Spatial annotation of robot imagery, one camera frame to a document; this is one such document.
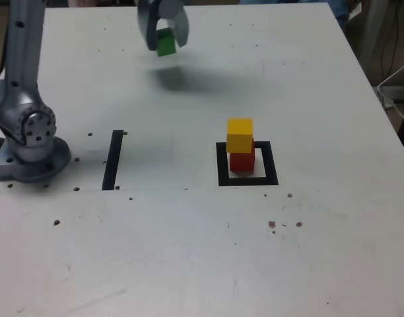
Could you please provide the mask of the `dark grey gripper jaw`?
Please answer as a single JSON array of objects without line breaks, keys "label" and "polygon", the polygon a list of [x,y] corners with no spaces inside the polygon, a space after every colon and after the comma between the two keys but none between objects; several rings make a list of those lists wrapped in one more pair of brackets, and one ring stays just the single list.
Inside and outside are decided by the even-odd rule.
[{"label": "dark grey gripper jaw", "polygon": [[158,0],[139,0],[137,5],[139,30],[150,51],[156,51],[158,38],[156,26],[159,21]]}]

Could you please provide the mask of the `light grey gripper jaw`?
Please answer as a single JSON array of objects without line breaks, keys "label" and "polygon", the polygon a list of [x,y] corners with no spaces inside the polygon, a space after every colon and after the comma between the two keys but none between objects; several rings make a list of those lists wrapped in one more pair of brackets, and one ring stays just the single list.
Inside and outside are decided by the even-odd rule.
[{"label": "light grey gripper jaw", "polygon": [[181,0],[162,0],[158,6],[158,14],[167,22],[180,48],[187,44],[189,36],[189,20]]}]

